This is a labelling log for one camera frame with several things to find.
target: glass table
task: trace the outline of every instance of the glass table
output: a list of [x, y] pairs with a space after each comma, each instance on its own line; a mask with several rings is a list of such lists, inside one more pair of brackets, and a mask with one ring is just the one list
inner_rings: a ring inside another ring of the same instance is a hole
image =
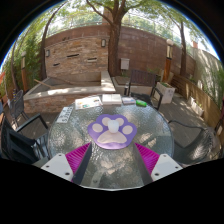
[[[76, 110], [73, 103], [69, 107], [73, 107], [73, 110], [68, 122], [56, 123], [56, 118], [52, 124], [48, 148], [52, 158], [57, 153], [66, 154], [92, 142], [92, 155], [81, 182], [82, 187], [121, 190], [144, 186], [133, 153], [134, 143], [158, 154], [173, 156], [174, 141], [170, 127], [163, 116], [151, 106], [103, 105]], [[137, 134], [131, 144], [122, 149], [110, 150], [101, 148], [94, 142], [87, 127], [102, 114], [121, 114], [137, 127]]]

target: patio chair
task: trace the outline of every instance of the patio chair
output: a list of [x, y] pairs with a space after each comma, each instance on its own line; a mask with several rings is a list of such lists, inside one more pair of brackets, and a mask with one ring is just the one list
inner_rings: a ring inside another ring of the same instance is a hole
[[10, 111], [10, 115], [12, 116], [13, 122], [16, 123], [17, 127], [19, 127], [17, 123], [17, 118], [21, 114], [25, 118], [25, 120], [29, 119], [27, 114], [24, 112], [23, 90], [20, 90], [16, 94], [15, 99], [10, 101], [9, 111]]
[[[48, 126], [41, 117], [37, 114], [27, 120], [23, 125], [14, 130], [5, 113], [3, 112], [3, 119], [1, 125], [1, 148], [0, 154], [3, 159], [8, 159], [25, 164], [32, 164], [37, 167], [43, 166], [49, 160], [49, 153], [47, 149]], [[34, 120], [40, 119], [47, 132], [37, 139], [30, 139], [19, 132]]]
[[177, 123], [186, 128], [197, 128], [200, 130], [196, 138], [187, 146], [182, 146], [176, 139], [174, 139], [174, 154], [173, 159], [182, 167], [187, 167], [204, 161], [208, 153], [213, 148], [212, 136], [207, 128], [199, 126], [189, 126], [177, 120], [170, 120], [168, 122]]
[[2, 113], [3, 111], [3, 105], [2, 105], [2, 102], [0, 101], [0, 114]]
[[[153, 74], [153, 73], [149, 73], [149, 72], [132, 70], [131, 78], [130, 78], [130, 82], [129, 82], [129, 87], [128, 87], [128, 96], [130, 95], [130, 88], [131, 88], [132, 83], [141, 84], [142, 86], [144, 85], [144, 86], [152, 87], [152, 91], [151, 91], [150, 95], [132, 92], [131, 96], [134, 97], [134, 98], [143, 100], [143, 101], [147, 100], [146, 102], [150, 106], [154, 107], [156, 110], [159, 110], [160, 104], [161, 104], [161, 101], [162, 101], [162, 98], [163, 98], [163, 94], [155, 86], [156, 75]], [[154, 103], [151, 100], [155, 91], [157, 91], [159, 96], [160, 96], [157, 105], [154, 105]]]

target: tree trunk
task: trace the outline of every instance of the tree trunk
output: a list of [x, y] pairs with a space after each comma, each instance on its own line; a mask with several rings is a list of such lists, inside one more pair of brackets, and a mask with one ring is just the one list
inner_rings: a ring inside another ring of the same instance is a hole
[[186, 77], [186, 61], [187, 61], [187, 50], [186, 50], [186, 41], [184, 36], [184, 24], [181, 22], [180, 28], [181, 44], [182, 44], [182, 53], [181, 53], [181, 68], [180, 75]]
[[17, 80], [16, 80], [15, 68], [14, 68], [14, 52], [15, 52], [16, 42], [17, 42], [17, 39], [16, 39], [16, 41], [15, 41], [15, 43], [13, 45], [13, 49], [12, 49], [11, 75], [12, 75], [12, 81], [13, 81], [14, 89], [16, 89], [16, 91], [18, 92], [20, 90], [20, 88], [19, 88], [19, 85], [18, 85]]
[[110, 76], [118, 75], [118, 43], [120, 37], [120, 24], [111, 26], [110, 41], [108, 46], [108, 71]]
[[56, 13], [61, 9], [62, 6], [64, 6], [67, 2], [65, 2], [64, 4], [62, 4], [50, 17], [50, 19], [48, 20], [45, 29], [44, 29], [44, 33], [42, 36], [42, 40], [41, 40], [41, 47], [40, 47], [40, 57], [41, 57], [41, 80], [46, 79], [47, 78], [47, 74], [46, 74], [46, 64], [45, 64], [45, 39], [47, 36], [47, 31], [48, 31], [48, 27], [52, 21], [52, 19], [54, 18], [54, 16], [56, 15]]

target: planter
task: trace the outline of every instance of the planter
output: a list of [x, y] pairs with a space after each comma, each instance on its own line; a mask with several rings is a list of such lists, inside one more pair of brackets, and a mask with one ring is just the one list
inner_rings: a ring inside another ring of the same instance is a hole
[[[175, 88], [173, 88], [167, 83], [162, 83], [162, 82], [157, 82], [156, 87], [163, 94], [161, 104], [171, 103]], [[155, 91], [154, 97], [157, 100], [159, 100], [159, 94], [156, 91]]]
[[187, 102], [192, 106], [192, 104], [195, 103], [195, 99], [190, 96]]
[[193, 111], [198, 114], [200, 117], [203, 115], [204, 110], [199, 107], [195, 102], [192, 103], [191, 108], [193, 109]]

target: paw print sticker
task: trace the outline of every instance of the paw print sticker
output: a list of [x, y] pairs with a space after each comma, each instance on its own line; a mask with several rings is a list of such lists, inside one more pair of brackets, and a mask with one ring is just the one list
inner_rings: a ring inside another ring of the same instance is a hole
[[[116, 133], [111, 133], [108, 122], [116, 120], [119, 129]], [[100, 115], [95, 122], [88, 126], [88, 133], [95, 143], [105, 149], [122, 149], [127, 147], [137, 133], [137, 128], [123, 115]]]

